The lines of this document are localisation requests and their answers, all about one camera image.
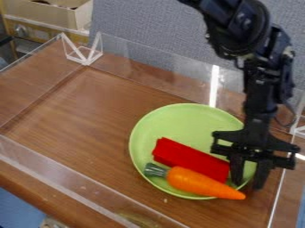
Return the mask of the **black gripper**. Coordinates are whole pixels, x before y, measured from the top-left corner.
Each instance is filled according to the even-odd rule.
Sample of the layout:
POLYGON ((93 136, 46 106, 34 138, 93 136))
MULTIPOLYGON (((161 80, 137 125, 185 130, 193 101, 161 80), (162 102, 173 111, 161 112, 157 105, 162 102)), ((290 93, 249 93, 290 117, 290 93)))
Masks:
POLYGON ((273 167, 295 168, 299 152, 300 147, 269 133, 269 122, 258 119, 248 119, 241 130, 213 132, 212 153, 230 158, 232 180, 236 185, 241 185, 244 181, 245 159, 260 161, 253 181, 254 190, 264 188, 273 167))

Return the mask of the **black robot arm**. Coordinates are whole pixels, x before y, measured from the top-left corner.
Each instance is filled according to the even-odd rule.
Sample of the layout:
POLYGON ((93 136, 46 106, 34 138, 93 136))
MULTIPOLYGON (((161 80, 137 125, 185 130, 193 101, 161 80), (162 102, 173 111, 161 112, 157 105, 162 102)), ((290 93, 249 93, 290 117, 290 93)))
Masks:
POLYGON ((261 189, 276 167, 292 169, 300 147, 269 133, 278 105, 293 96, 293 60, 290 38, 270 21, 258 0, 178 0, 196 9, 208 26, 209 43, 217 55, 233 60, 244 71, 245 126, 237 131, 216 131, 212 152, 230 160, 232 179, 240 184, 245 163, 256 163, 253 188, 261 189))

